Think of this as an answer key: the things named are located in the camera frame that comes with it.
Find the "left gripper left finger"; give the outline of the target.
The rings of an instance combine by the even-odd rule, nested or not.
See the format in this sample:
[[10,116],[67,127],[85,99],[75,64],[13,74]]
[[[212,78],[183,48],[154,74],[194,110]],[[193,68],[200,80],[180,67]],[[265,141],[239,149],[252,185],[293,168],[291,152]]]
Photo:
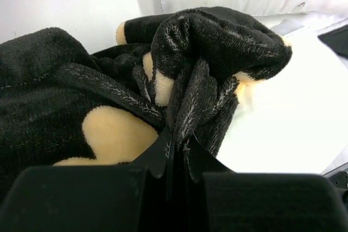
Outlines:
[[126,165],[31,167],[1,207],[1,231],[140,231],[162,200],[171,134]]

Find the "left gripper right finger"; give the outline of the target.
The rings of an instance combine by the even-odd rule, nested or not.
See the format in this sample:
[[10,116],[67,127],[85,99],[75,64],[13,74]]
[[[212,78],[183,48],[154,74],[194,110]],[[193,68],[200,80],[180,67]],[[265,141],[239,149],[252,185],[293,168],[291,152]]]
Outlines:
[[320,175],[235,173],[195,139],[173,163],[179,231],[347,231],[346,191]]

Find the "black floral pillowcase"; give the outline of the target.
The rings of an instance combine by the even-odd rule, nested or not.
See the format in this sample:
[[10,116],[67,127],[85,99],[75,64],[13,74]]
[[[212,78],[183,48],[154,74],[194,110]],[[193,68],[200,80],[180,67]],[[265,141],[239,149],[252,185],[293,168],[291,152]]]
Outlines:
[[250,15],[200,7],[121,23],[90,54],[52,27],[1,44],[1,197],[28,167],[136,159],[164,127],[217,155],[244,89],[283,70],[290,43]]

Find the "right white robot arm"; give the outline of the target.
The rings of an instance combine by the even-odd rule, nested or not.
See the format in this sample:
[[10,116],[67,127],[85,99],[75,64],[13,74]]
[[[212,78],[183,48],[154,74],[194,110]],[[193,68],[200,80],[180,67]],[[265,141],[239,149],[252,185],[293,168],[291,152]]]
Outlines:
[[348,28],[343,26],[328,33],[319,35],[319,39],[330,47],[337,55],[347,59]]

